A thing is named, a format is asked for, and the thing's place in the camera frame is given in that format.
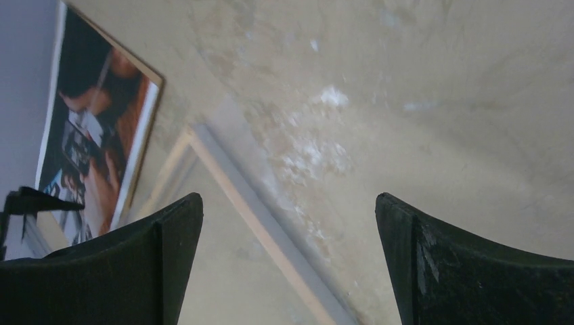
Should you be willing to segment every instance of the white border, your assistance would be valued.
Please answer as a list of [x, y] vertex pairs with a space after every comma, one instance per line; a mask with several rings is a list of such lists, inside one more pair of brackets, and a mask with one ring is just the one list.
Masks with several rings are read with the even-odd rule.
[[52, 123], [53, 105], [56, 100], [56, 87], [58, 86], [58, 73], [60, 71], [60, 55], [62, 54], [62, 42], [64, 40], [64, 31], [66, 29], [66, 14], [68, 6], [65, 3], [58, 1], [57, 10], [57, 24], [56, 24], [56, 39], [54, 40], [54, 51], [52, 57], [52, 68], [50, 72], [50, 94], [48, 96], [48, 112], [46, 115], [46, 123], [44, 124], [44, 135], [42, 136], [42, 144], [40, 145], [40, 157], [38, 158], [38, 167], [36, 168], [36, 184], [35, 187], [40, 187], [40, 176], [42, 176], [42, 168], [44, 166], [44, 159], [46, 158], [46, 148], [48, 147], [48, 137], [50, 134], [50, 125]]
[[124, 178], [120, 187], [118, 203], [122, 202], [122, 204], [116, 204], [116, 210], [112, 218], [110, 231], [115, 230], [118, 227], [123, 208], [125, 206], [130, 187], [132, 185], [132, 179], [138, 166], [138, 161], [143, 158], [141, 157], [140, 152], [144, 148], [147, 140], [146, 135], [148, 134], [148, 129], [151, 127], [152, 117], [154, 116], [153, 113], [158, 99], [159, 90], [160, 89], [158, 85], [150, 81], [148, 92], [146, 93], [146, 99], [144, 100], [144, 105], [141, 108], [141, 114], [139, 115], [139, 120], [137, 122], [137, 128], [135, 130], [135, 136], [133, 137], [133, 144], [131, 146], [129, 158], [126, 164]]

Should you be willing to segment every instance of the gray surface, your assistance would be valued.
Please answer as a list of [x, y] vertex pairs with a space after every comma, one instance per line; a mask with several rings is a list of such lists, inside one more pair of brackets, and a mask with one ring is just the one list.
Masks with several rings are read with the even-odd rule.
[[0, 2], [0, 200], [34, 186], [46, 119], [56, 1]]

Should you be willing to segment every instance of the cell phone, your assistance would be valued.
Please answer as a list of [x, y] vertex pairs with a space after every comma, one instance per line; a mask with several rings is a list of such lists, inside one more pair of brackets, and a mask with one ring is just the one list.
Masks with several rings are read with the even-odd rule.
[[90, 159], [96, 158], [97, 160], [100, 156], [98, 146], [68, 120], [64, 124], [62, 151], [81, 175], [88, 174]]

